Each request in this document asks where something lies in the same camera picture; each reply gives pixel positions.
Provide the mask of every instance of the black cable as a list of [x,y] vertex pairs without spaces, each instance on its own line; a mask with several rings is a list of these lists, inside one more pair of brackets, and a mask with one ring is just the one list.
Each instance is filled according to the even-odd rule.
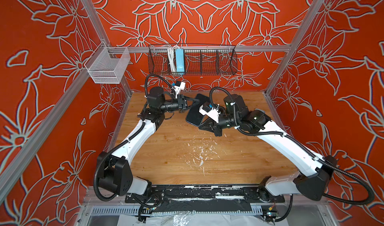
[[100,162],[97,164],[96,166],[96,171],[95,171],[95,175],[93,177],[93,190],[95,192],[95,195],[96,197],[101,200],[101,201],[104,201],[104,202],[107,202],[107,201],[110,201],[112,200],[114,197],[117,196],[116,193],[114,193],[112,196],[110,197],[104,197],[101,193],[100,193],[100,190],[99,190],[99,171],[100,171],[100,168],[101,168],[101,165],[102,163],[109,157],[111,156],[111,154],[113,152],[115,152],[116,150],[118,150],[120,147],[122,147],[123,145],[125,145],[128,140],[131,141],[134,137],[136,137],[144,128],[145,126],[145,119],[141,116],[141,115],[138,115],[137,117],[139,117],[143,122],[141,124],[141,127],[135,132],[133,133],[133,135],[131,135],[128,139],[124,140],[123,142],[121,142],[118,146],[114,147],[113,149],[111,149],[101,160]]
[[174,114],[175,114],[175,112],[173,111],[173,112],[172,112],[172,115],[171,115],[170,117],[168,117],[168,118],[165,118],[164,120],[171,119],[171,118],[174,116]]
[[147,108],[147,105],[148,105],[148,101],[144,104],[144,106],[143,106],[143,110],[141,111],[140,114],[143,114],[143,113],[144,113],[145,109]]
[[214,103],[214,100],[212,99],[212,94],[214,92],[214,90],[221,90],[222,92],[226,93],[229,97],[229,99],[231,100],[231,102],[233,103],[233,121],[235,122],[235,125],[236,125],[236,128],[238,127],[238,123],[237,123],[237,119],[236,119],[236,104],[235,104],[235,100],[233,99],[231,93],[229,93],[228,90],[222,88],[222,87],[213,87],[210,91],[209,91],[209,103],[211,104],[212,108],[218,108],[218,106]]
[[[221,88],[221,87],[214,87],[214,88],[212,88],[209,91],[209,102],[210,102],[212,107],[217,108],[216,104],[214,104],[213,99],[212,99],[212,94],[213,94],[213,91],[215,89],[221,90],[224,93],[226,93],[229,96],[229,98],[231,99],[231,101],[233,103],[235,103],[235,101],[232,98],[232,95],[226,89]],[[287,137],[288,139],[290,139],[295,144],[297,144],[302,150],[304,150],[312,158],[316,157],[316,155],[314,153],[312,153],[310,149],[308,149],[305,145],[303,145],[301,142],[299,142],[297,139],[293,138],[289,134],[285,134],[285,133],[280,132],[280,131],[266,131],[266,132],[257,132],[257,133],[248,133],[248,132],[243,131],[240,127],[238,127],[238,123],[237,123],[237,120],[236,120],[236,110],[235,109],[236,109],[236,104],[233,105],[233,119],[234,119],[234,122],[236,124],[237,130],[240,133],[242,133],[244,135],[247,135],[247,136],[262,136],[262,135],[271,135],[271,134],[284,136],[284,137]],[[347,204],[359,204],[359,205],[369,204],[369,203],[371,203],[375,199],[374,191],[372,190],[372,188],[366,182],[364,182],[363,180],[359,179],[358,177],[355,177],[354,175],[348,173],[347,171],[339,169],[338,167],[334,167],[332,164],[324,161],[323,159],[319,159],[318,161],[321,164],[323,164],[323,165],[333,169],[334,171],[337,171],[337,172],[339,172],[339,173],[341,173],[341,174],[343,174],[345,176],[348,176],[349,178],[355,180],[356,182],[361,184],[367,190],[367,192],[368,192],[368,197],[366,199],[358,200],[358,201],[355,201],[355,200],[345,200],[343,198],[338,198],[338,197],[335,197],[333,195],[329,195],[329,194],[326,194],[326,193],[323,193],[324,197],[327,197],[327,198],[330,198],[332,200],[336,200],[336,201],[339,201],[339,202],[347,203]]]
[[[155,196],[155,195],[158,195],[159,198],[161,199],[161,195],[160,195],[159,193],[154,193],[154,194],[151,194],[151,196],[149,196],[149,198],[148,198],[147,201],[149,201],[149,200],[150,200],[153,196]],[[148,204],[146,204],[145,202],[142,202],[142,201],[137,197],[137,194],[133,193],[133,194],[132,194],[132,197],[133,197],[133,198],[134,198],[140,205],[142,205],[143,207],[146,207],[146,208],[155,208],[155,207],[159,206],[160,203],[161,203],[161,201],[159,201],[159,202],[155,203],[154,205],[148,205]]]
[[280,218],[278,218],[278,219],[275,219],[275,220],[266,218],[265,220],[266,220],[267,222],[273,222],[273,221],[275,221],[275,222],[280,222],[280,221],[283,221],[283,220],[288,216],[288,214],[289,214],[290,211],[291,211],[291,208],[292,208],[292,202],[293,202],[293,195],[291,195],[291,201],[289,202],[289,206],[288,206],[287,212],[285,212],[285,214],[284,214],[282,217],[280,217]]
[[221,105],[219,105],[218,111],[220,112],[220,114],[225,114],[226,113],[225,107],[221,106]]
[[[155,196],[155,195],[158,195],[159,197],[160,197],[160,194],[158,194],[158,193],[154,193],[154,194],[152,194],[151,196],[149,196],[149,198],[145,201],[145,203],[148,203],[150,200],[151,200],[151,198],[153,197],[153,196]],[[142,218],[141,217],[141,213],[143,212],[143,209],[144,209],[144,206],[143,205],[140,205],[140,208],[139,208],[139,211],[138,211],[138,217],[139,217],[139,221],[140,222],[143,222],[145,219],[144,218]]]
[[157,77],[157,78],[159,78],[160,80],[164,81],[164,82],[169,86],[169,88],[172,89],[172,85],[171,85],[168,81],[166,81],[166,79],[164,79],[163,77],[161,77],[160,75],[149,74],[149,75],[147,75],[147,77],[145,78],[145,81],[144,81],[145,96],[148,96],[148,79],[149,79],[151,76],[152,76],[152,77]]
[[[247,136],[262,136],[262,135],[270,135],[270,134],[284,136],[284,137],[290,139],[295,144],[297,144],[310,157],[312,157],[312,158],[316,157],[316,155],[310,149],[308,149],[305,145],[303,145],[301,142],[299,142],[297,139],[293,138],[289,134],[284,134],[283,132],[280,132],[280,131],[266,131],[266,132],[258,132],[258,133],[248,133],[248,132],[245,132],[245,131],[241,130],[240,128],[238,128],[238,130],[239,130],[240,133],[242,133],[244,135],[247,135]],[[343,175],[353,179],[354,181],[358,182],[368,192],[368,197],[365,198],[364,200],[345,200],[343,198],[335,197],[335,196],[329,195],[327,193],[323,193],[324,197],[327,197],[327,198],[330,198],[332,200],[336,200],[336,201],[339,201],[339,202],[342,202],[342,203],[358,204],[358,205],[369,204],[369,203],[371,203],[375,199],[374,191],[372,190],[372,188],[366,182],[364,182],[363,180],[361,180],[358,177],[354,176],[353,174],[348,173],[347,171],[344,171],[342,169],[339,169],[338,167],[333,166],[332,164],[328,163],[327,161],[324,161],[323,159],[319,159],[318,161],[321,164],[331,168],[332,170],[337,171],[337,172],[339,172],[339,173],[341,173],[341,174],[343,174]]]

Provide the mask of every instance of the phone screen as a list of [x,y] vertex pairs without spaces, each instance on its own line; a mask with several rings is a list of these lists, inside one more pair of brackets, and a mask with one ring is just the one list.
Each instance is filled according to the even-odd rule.
[[190,124],[199,126],[201,125],[204,119],[204,115],[200,114],[199,112],[200,106],[202,106],[205,102],[209,102],[209,97],[203,94],[197,94],[195,99],[199,100],[199,104],[189,109],[189,112],[185,120]]

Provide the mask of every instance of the white wire basket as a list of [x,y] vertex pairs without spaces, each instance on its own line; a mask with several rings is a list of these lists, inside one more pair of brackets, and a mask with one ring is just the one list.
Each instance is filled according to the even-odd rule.
[[119,84],[131,60],[126,47],[120,58],[108,52],[102,42],[84,64],[92,80],[98,84]]

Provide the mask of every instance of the wooden table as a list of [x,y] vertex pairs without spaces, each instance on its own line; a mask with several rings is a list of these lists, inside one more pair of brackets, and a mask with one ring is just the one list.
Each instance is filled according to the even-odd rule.
[[[184,92],[195,97],[196,92]],[[249,110],[265,110],[271,116],[261,92],[238,92]],[[214,93],[214,102],[223,105],[226,94]],[[136,126],[137,114],[145,103],[144,93],[135,92],[118,135],[119,144]],[[164,120],[133,159],[134,176],[153,184],[260,183],[268,175],[281,176],[295,166],[268,143],[245,136],[234,128],[224,129],[222,137],[201,131],[185,121],[187,113],[175,112]]]

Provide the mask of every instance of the orange wall panel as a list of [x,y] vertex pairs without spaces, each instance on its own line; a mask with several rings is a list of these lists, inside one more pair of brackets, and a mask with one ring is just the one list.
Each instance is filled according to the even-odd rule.
[[[0,173],[100,44],[80,0],[0,0]],[[126,95],[85,83],[0,206],[1,225],[72,225]]]
[[[325,0],[271,95],[289,133],[375,190],[369,205],[332,202],[342,225],[384,223],[383,14],[383,0]],[[367,196],[338,173],[328,190]]]
[[127,95],[90,78],[0,206],[0,224],[73,225]]
[[79,0],[0,0],[0,173],[100,43]]
[[[92,0],[113,46],[167,43],[277,46],[290,44],[313,0]],[[185,76],[190,90],[219,85],[263,90],[281,52],[239,54],[231,77]],[[134,54],[126,77],[142,91],[148,74],[145,54]]]

